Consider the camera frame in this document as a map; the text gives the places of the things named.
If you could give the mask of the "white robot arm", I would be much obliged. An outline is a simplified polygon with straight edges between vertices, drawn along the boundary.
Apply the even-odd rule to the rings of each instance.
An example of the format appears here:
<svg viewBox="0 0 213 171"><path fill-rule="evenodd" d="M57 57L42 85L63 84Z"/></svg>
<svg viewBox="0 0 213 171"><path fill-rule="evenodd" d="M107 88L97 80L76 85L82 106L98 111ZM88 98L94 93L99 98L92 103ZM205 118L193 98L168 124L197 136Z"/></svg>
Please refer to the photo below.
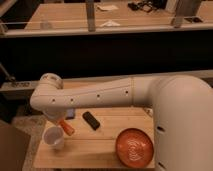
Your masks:
<svg viewBox="0 0 213 171"><path fill-rule="evenodd" d="M213 87L190 75L140 76L65 89L44 74L32 108L58 123L69 108L153 109L156 171L213 171Z"/></svg>

